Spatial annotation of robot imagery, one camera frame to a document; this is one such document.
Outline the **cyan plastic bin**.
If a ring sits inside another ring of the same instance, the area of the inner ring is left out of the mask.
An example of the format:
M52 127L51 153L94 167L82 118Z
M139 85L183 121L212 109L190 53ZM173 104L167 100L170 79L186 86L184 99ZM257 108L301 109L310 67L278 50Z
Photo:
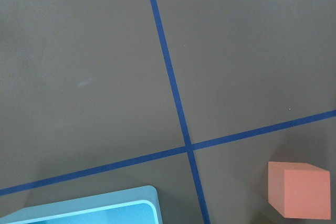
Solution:
M32 206L1 218L1 223L162 223L158 194L147 185Z

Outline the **near orange foam block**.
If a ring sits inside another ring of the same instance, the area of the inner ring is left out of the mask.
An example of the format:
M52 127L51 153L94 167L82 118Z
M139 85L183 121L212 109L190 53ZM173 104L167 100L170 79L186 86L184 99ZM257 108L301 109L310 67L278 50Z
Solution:
M330 172L308 163L269 162L268 202L285 218L330 220Z

